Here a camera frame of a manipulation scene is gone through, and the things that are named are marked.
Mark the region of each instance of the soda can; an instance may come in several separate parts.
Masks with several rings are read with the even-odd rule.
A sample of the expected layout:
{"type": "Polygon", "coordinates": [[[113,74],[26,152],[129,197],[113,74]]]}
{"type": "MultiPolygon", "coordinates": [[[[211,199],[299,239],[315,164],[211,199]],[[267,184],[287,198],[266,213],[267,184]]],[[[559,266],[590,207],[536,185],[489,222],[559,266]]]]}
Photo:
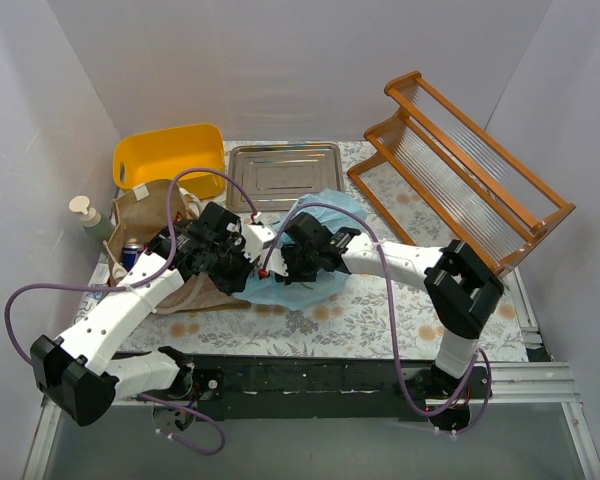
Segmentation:
{"type": "Polygon", "coordinates": [[[135,240],[125,242],[122,247],[122,266],[127,272],[136,264],[143,250],[144,245],[137,243],[135,240]]]}

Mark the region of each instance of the silver baking tray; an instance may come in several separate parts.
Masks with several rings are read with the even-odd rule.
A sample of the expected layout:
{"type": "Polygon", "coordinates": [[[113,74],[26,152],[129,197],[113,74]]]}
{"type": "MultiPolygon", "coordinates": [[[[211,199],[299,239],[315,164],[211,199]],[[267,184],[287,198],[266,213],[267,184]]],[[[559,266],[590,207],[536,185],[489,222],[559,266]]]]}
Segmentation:
{"type": "MultiPolygon", "coordinates": [[[[236,147],[229,158],[229,175],[244,187],[260,211],[289,210],[302,195],[325,188],[344,190],[340,149],[334,143],[236,147]]],[[[251,210],[232,185],[228,185],[227,208],[251,210]]]]}

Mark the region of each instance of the floral tablecloth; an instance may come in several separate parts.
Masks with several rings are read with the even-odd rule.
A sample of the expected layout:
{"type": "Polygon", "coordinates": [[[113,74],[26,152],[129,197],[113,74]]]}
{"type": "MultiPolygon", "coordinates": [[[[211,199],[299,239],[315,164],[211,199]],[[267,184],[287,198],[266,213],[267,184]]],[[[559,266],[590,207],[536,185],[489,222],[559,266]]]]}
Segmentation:
{"type": "MultiPolygon", "coordinates": [[[[225,142],[228,155],[238,145],[272,142],[225,142]]],[[[375,153],[367,142],[339,142],[343,171],[375,153]]],[[[395,171],[374,169],[383,198],[393,200],[400,221],[423,246],[443,246],[453,234],[420,197],[405,188],[395,171]]],[[[395,235],[345,173],[345,191],[369,213],[368,223],[378,236],[395,235]]],[[[224,201],[224,196],[214,199],[224,201]]],[[[267,213],[265,222],[281,214],[267,213]]],[[[107,269],[99,264],[92,283],[104,283],[107,269]]],[[[433,359],[440,345],[442,324],[426,293],[394,284],[400,352],[407,359],[433,359]]],[[[100,296],[83,296],[76,321],[95,307],[100,296]]],[[[351,276],[344,289],[327,302],[288,311],[282,307],[251,305],[219,311],[150,315],[123,343],[121,350],[147,351],[170,345],[187,353],[234,355],[294,355],[320,357],[391,358],[387,293],[384,279],[351,276]]],[[[527,361],[520,326],[511,296],[505,292],[495,314],[484,328],[480,345],[495,361],[527,361]]]]}

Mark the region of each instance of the bottle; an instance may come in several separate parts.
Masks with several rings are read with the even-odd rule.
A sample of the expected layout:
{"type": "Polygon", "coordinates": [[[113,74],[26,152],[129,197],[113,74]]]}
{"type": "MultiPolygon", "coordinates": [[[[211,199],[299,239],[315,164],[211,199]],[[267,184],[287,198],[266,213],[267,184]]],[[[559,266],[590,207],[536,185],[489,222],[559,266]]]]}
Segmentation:
{"type": "Polygon", "coordinates": [[[91,207],[90,204],[89,197],[79,195],[69,202],[69,210],[78,215],[87,236],[103,248],[102,242],[111,238],[114,227],[109,218],[91,207]]]}

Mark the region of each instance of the blue plastic bag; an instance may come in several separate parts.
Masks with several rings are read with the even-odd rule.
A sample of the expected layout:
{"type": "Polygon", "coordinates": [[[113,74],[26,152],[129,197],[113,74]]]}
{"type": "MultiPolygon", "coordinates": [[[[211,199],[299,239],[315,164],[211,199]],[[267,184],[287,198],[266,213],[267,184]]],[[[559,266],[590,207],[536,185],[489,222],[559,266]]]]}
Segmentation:
{"type": "MultiPolygon", "coordinates": [[[[363,220],[367,217],[367,212],[362,209],[360,204],[351,195],[330,189],[323,190],[318,195],[300,197],[290,211],[296,208],[297,205],[313,202],[335,205],[357,215],[363,220]]],[[[352,218],[328,208],[309,207],[301,211],[313,215],[331,233],[337,232],[342,227],[362,228],[352,218]]],[[[286,215],[279,223],[272,225],[272,228],[277,231],[285,218],[286,215]]],[[[292,243],[288,235],[282,236],[278,248],[285,243],[292,243]]],[[[347,277],[348,275],[345,273],[325,272],[322,270],[318,273],[315,282],[285,285],[282,282],[276,282],[273,275],[265,279],[260,279],[257,275],[253,275],[247,280],[245,289],[242,292],[234,293],[233,296],[251,303],[281,305],[289,310],[302,310],[312,303],[321,302],[331,295],[338,293],[342,290],[347,277]]]]}

